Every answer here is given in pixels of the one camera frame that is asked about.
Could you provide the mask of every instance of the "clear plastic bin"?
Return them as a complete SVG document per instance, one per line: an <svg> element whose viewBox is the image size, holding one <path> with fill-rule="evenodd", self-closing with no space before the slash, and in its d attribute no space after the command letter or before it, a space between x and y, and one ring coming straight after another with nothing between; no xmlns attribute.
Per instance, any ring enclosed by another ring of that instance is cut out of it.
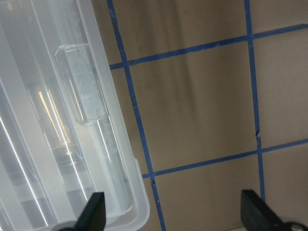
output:
<svg viewBox="0 0 308 231"><path fill-rule="evenodd" d="M149 202L90 1L0 0L0 230L76 221L105 192L105 230Z"/></svg>

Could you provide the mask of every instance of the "metal screw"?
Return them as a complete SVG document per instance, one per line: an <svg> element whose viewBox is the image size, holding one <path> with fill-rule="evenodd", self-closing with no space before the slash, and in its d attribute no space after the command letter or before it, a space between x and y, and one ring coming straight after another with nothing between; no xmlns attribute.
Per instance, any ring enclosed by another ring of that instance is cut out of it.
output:
<svg viewBox="0 0 308 231"><path fill-rule="evenodd" d="M300 225L297 225L297 224L293 224L291 226L291 229L292 229L292 231L304 231L304 228Z"/></svg>

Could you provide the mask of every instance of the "white object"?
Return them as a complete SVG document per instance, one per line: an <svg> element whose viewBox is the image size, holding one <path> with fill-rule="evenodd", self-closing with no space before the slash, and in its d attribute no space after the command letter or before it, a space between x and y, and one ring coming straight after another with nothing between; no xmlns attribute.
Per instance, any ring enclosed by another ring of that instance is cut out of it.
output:
<svg viewBox="0 0 308 231"><path fill-rule="evenodd" d="M105 192L105 230L149 202L90 1L0 0L0 231L76 221Z"/></svg>

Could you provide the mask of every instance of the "container lid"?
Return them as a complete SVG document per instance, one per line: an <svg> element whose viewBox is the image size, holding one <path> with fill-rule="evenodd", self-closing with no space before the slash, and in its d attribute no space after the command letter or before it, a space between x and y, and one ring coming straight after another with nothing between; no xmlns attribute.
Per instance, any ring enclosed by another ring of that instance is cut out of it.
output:
<svg viewBox="0 0 308 231"><path fill-rule="evenodd" d="M104 192L105 230L149 202L89 1L0 0L0 230L74 223Z"/></svg>

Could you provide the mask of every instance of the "blue grid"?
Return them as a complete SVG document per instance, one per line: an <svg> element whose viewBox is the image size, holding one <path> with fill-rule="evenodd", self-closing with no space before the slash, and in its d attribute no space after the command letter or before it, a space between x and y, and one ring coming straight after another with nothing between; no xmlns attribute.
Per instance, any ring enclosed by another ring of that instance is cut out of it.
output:
<svg viewBox="0 0 308 231"><path fill-rule="evenodd" d="M258 108L258 95L257 95L256 64L255 64L255 55L254 55L254 40L260 39L260 38L265 38L265 37L268 37L268 36L274 36L274 35L278 35L278 34L290 33L290 32L297 31L297 30L307 29L308 24L299 24L299 25L295 25L295 26L288 26L288 27L284 27L284 28L279 28L279 29L274 29L274 30L269 30L269 31L253 34L251 13L250 13L250 2L249 2L249 0L244 0L247 35L239 36L239 37L235 37L235 38L230 38L230 39L225 39L225 40L220 40L220 41L216 41L216 42L210 42L210 43L192 46L192 47L188 47L188 48L184 48L184 49L178 49L178 50L175 50L175 51L168 51L168 52L164 52L164 53L160 53L160 54L149 55L149 56L145 56L145 57L142 57L142 58L139 58L139 59L136 59L136 60L128 60L126 53L125 53L123 41L122 41L119 29L118 29L118 22L117 22L117 17L116 17L116 12L115 12L115 8L114 8L113 0L106 0L106 1L107 1L109 14L110 14L110 17L111 17L111 21L112 21L112 25L113 25L113 29L114 29L114 33L115 33L117 46L118 46L120 56L121 56L121 60L122 60L121 63L111 64L110 69L114 70L114 69L123 68L124 72L125 72L125 76L126 76L126 80L127 80L127 84L128 84L129 96L130 96L130 99L131 99L133 111L134 111L135 118L136 118L136 121L137 121L139 135L140 135L140 138L141 138L144 156L145 156L145 160L146 160L146 164L147 164L147 168L148 168L148 173L143 174L143 178L144 179L147 179L147 178L151 179L152 191L153 191L153 195L154 195L154 199L155 199L155 203L156 203L156 209L157 209L157 213L158 213L158 216L159 216L162 231L166 231L166 225L165 225L164 215L163 215L162 207L161 207L160 200L159 200L159 194L158 194L158 190L157 190L157 186L156 186L156 182L155 182L156 176L169 174L169 173L172 173L172 172L178 172L178 171L182 171L182 170L187 170L187 169L192 169L192 168L196 168L196 167L207 166L207 165L225 162L225 161L229 161L229 160L235 160L235 159L238 159L238 158L243 158L243 157L247 157L247 156L251 156L251 155L256 154L257 159L258 159L260 195L261 195L262 199L265 201L266 197L265 197L265 185L264 185L262 155L264 153L271 152L271 151L274 151L274 150L279 150L279 149L283 149L283 148L288 148L288 147L293 147L293 146L308 143L308 139L301 140L301 141L295 141L295 142L291 142L291 143L286 143L286 144L282 144L282 145L277 145L277 146L273 146L273 147L269 147L269 148L262 148L261 137L259 135L259 133L260 133L260 121L259 121L259 108ZM180 166L180 167L174 167L174 168L165 169L165 170L155 172L153 170L153 166L152 166L152 162L151 162L151 157L150 157L150 153L149 153L149 149L148 149L148 145L147 145L147 141L146 141L146 136L145 136L144 129L143 129L141 115L140 115L140 111L139 111L139 108L138 108L137 99L136 99L135 90L134 90L134 85L133 85L133 81L132 81L132 77L131 77L129 67L132 66L132 65L137 65L137 64L144 63L144 62L151 62L151 61L156 61L156 60L160 60L160 59L166 59L166 58L173 57L173 56L184 55L184 54L187 54L187 53L190 53L190 52L203 51L203 50L207 50L207 49L211 49L211 48L216 48L218 46L226 46L226 45L230 45L230 44L234 44L234 43L238 43L238 42L244 42L244 41L247 42L248 52L249 52L249 65L250 65L250 76L251 76L251 86L252 86L252 96L253 96L253 109L254 109L257 149L254 150L254 151L246 152L246 153L230 155L230 156L226 156L226 157L222 157L222 158L207 160L207 161L203 161L203 162L199 162L199 163L189 164L189 165Z"/></svg>

